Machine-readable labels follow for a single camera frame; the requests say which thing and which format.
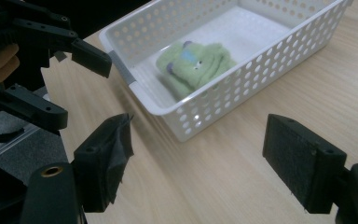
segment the stuffed animal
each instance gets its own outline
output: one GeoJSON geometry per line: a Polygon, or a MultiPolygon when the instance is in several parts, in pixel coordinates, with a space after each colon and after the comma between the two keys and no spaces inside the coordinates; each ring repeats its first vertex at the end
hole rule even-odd
{"type": "Polygon", "coordinates": [[[178,100],[225,73],[236,63],[221,44],[202,45],[186,41],[167,47],[156,65],[163,81],[178,100]]]}

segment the basket handle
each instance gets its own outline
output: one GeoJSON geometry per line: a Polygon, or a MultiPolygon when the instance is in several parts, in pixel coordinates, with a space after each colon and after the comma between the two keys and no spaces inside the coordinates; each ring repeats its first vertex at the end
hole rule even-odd
{"type": "Polygon", "coordinates": [[[172,111],[171,108],[160,107],[152,98],[150,98],[150,96],[145,92],[144,88],[141,87],[135,77],[133,77],[130,70],[127,68],[127,66],[123,63],[123,61],[120,59],[120,57],[114,50],[111,50],[108,54],[112,59],[112,64],[115,65],[116,69],[123,77],[127,85],[130,87],[132,92],[135,94],[135,96],[141,102],[143,102],[144,107],[149,113],[153,115],[162,116],[172,111]]]}
{"type": "Polygon", "coordinates": [[[110,58],[112,59],[112,64],[115,65],[118,72],[121,74],[124,81],[126,81],[126,83],[128,85],[130,85],[132,82],[136,81],[136,79],[131,74],[130,70],[123,63],[123,61],[121,61],[120,57],[117,55],[117,53],[114,50],[110,51],[108,54],[109,54],[110,58]]]}

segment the black 3d-printed part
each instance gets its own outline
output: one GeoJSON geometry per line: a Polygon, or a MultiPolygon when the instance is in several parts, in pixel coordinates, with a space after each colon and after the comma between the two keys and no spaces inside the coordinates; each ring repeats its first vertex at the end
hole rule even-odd
{"type": "Polygon", "coordinates": [[[309,213],[330,213],[345,152],[293,119],[269,115],[263,156],[309,213]]]}
{"type": "Polygon", "coordinates": [[[84,223],[72,166],[52,163],[31,175],[20,224],[84,223]]]}
{"type": "Polygon", "coordinates": [[[109,55],[82,39],[77,39],[72,43],[72,60],[92,72],[103,77],[109,77],[112,67],[112,60],[109,55]]]}
{"type": "Polygon", "coordinates": [[[104,212],[115,201],[133,155],[130,121],[128,114],[107,119],[75,151],[72,164],[86,213],[104,212]]]}

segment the basket hole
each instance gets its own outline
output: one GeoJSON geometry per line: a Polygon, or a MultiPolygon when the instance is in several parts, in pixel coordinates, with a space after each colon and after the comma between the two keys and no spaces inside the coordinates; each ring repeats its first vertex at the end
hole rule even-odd
{"type": "Polygon", "coordinates": [[[280,49],[282,47],[283,42],[280,42],[277,46],[277,49],[280,49]]]}
{"type": "Polygon", "coordinates": [[[200,119],[200,115],[196,115],[196,116],[194,116],[194,118],[193,118],[194,121],[197,121],[197,120],[199,120],[199,119],[200,119]]]}
{"type": "Polygon", "coordinates": [[[293,39],[293,36],[289,35],[289,37],[287,37],[287,39],[286,39],[286,43],[288,44],[290,41],[292,41],[292,39],[293,39]]]}
{"type": "Polygon", "coordinates": [[[269,72],[268,68],[264,69],[263,76],[265,76],[268,72],[269,72]]]}
{"type": "Polygon", "coordinates": [[[203,102],[202,106],[206,107],[206,106],[208,106],[208,105],[209,105],[209,100],[206,99],[206,100],[203,102]]]}
{"type": "Polygon", "coordinates": [[[328,30],[324,30],[323,35],[327,35],[328,30]]]}
{"type": "Polygon", "coordinates": [[[274,57],[274,59],[275,60],[277,60],[278,58],[279,58],[279,56],[281,55],[281,53],[280,52],[278,52],[277,54],[275,54],[275,57],[274,57]]]}
{"type": "Polygon", "coordinates": [[[231,77],[227,77],[227,78],[225,79],[225,83],[228,84],[230,80],[231,80],[231,77]]]}
{"type": "Polygon", "coordinates": [[[293,44],[293,48],[295,48],[298,45],[298,40],[295,41],[295,43],[293,44]]]}
{"type": "Polygon", "coordinates": [[[297,31],[296,36],[299,37],[302,34],[302,30],[297,31]]]}
{"type": "Polygon", "coordinates": [[[255,72],[258,73],[258,72],[260,71],[260,68],[261,68],[261,66],[258,65],[258,66],[255,68],[255,72]]]}
{"type": "Polygon", "coordinates": [[[219,92],[214,96],[214,100],[218,100],[220,98],[220,94],[219,94],[219,92]]]}
{"type": "Polygon", "coordinates": [[[248,73],[246,73],[246,75],[245,75],[245,79],[249,79],[249,77],[251,77],[251,72],[248,72],[248,73]]]}
{"type": "Polygon", "coordinates": [[[205,108],[204,114],[207,115],[207,114],[210,114],[210,113],[211,113],[211,108],[210,107],[205,108]]]}
{"type": "Polygon", "coordinates": [[[216,85],[212,86],[212,90],[214,90],[214,91],[219,90],[219,84],[216,84],[216,85]]]}
{"type": "Polygon", "coordinates": [[[333,13],[336,13],[338,11],[338,7],[334,7],[333,13]]]}
{"type": "Polygon", "coordinates": [[[267,59],[266,62],[264,63],[264,65],[268,66],[270,62],[271,62],[271,59],[267,59]]]}
{"type": "Polygon", "coordinates": [[[241,79],[238,78],[235,82],[234,82],[234,86],[238,86],[241,84],[241,79]]]}
{"type": "Polygon", "coordinates": [[[292,62],[293,62],[293,60],[289,60],[289,62],[287,62],[287,66],[292,65],[292,62]]]}
{"type": "Polygon", "coordinates": [[[201,94],[201,98],[202,98],[202,99],[205,99],[207,96],[208,96],[208,92],[207,92],[207,91],[205,91],[205,92],[203,92],[203,93],[201,94]]]}
{"type": "Polygon", "coordinates": [[[307,38],[308,38],[308,36],[307,36],[307,35],[304,35],[304,36],[301,38],[301,41],[304,42],[304,41],[307,40],[307,38]]]}
{"type": "Polygon", "coordinates": [[[184,129],[186,129],[186,128],[188,128],[188,126],[190,126],[190,122],[187,121],[187,122],[185,122],[185,123],[183,124],[182,127],[183,127],[184,129]]]}
{"type": "Polygon", "coordinates": [[[263,55],[260,55],[257,57],[257,59],[255,60],[257,63],[260,63],[260,61],[263,59],[263,55]]]}
{"type": "Polygon", "coordinates": [[[191,130],[191,128],[189,128],[189,129],[186,129],[185,134],[191,134],[191,132],[192,132],[192,130],[191,130]]]}
{"type": "Polygon", "coordinates": [[[201,124],[202,124],[202,121],[199,121],[199,122],[196,123],[195,127],[199,128],[201,126],[201,124]]]}
{"type": "Polygon", "coordinates": [[[252,62],[249,62],[248,64],[246,64],[246,69],[249,69],[252,66],[252,62]]]}
{"type": "Polygon", "coordinates": [[[176,110],[176,113],[177,114],[182,114],[184,111],[184,109],[182,107],[179,107],[177,110],[176,110]]]}
{"type": "Polygon", "coordinates": [[[314,35],[315,35],[315,33],[316,33],[316,28],[315,28],[315,29],[313,29],[313,30],[310,32],[310,35],[311,35],[311,36],[314,36],[314,35]]]}
{"type": "Polygon", "coordinates": [[[273,49],[269,49],[269,50],[267,51],[267,56],[271,55],[272,51],[273,51],[273,49]]]}
{"type": "Polygon", "coordinates": [[[225,101],[228,101],[230,98],[231,98],[231,94],[227,94],[227,95],[225,96],[225,101]]]}
{"type": "Polygon", "coordinates": [[[289,49],[290,49],[290,47],[287,46],[287,47],[283,50],[283,53],[284,53],[284,54],[287,53],[287,52],[289,51],[289,49]]]}
{"type": "Polygon", "coordinates": [[[315,37],[315,41],[318,40],[319,38],[321,38],[321,34],[317,34],[315,37]]]}
{"type": "Polygon", "coordinates": [[[180,118],[179,118],[179,120],[180,121],[185,121],[187,119],[187,115],[182,115],[180,118]]]}
{"type": "Polygon", "coordinates": [[[214,107],[219,107],[220,106],[220,101],[214,103],[214,107]]]}
{"type": "Polygon", "coordinates": [[[331,38],[331,35],[332,35],[332,34],[329,33],[326,38],[327,38],[327,39],[330,39],[330,38],[331,38]]]}
{"type": "Polygon", "coordinates": [[[199,112],[199,109],[198,108],[193,108],[192,110],[191,110],[191,114],[197,114],[197,112],[199,112]]]}

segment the table surface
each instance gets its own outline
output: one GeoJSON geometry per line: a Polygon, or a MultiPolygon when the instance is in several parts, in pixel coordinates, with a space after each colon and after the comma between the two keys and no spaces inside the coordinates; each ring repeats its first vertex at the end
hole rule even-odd
{"type": "MultiPolygon", "coordinates": [[[[86,39],[102,48],[98,34],[86,39]]],[[[53,103],[69,112],[68,158],[107,118],[131,113],[135,155],[115,204],[89,223],[335,223],[308,214],[262,156],[268,114],[295,119],[358,163],[358,1],[327,46],[185,143],[148,114],[115,68],[110,78],[52,59],[53,103]]]]}

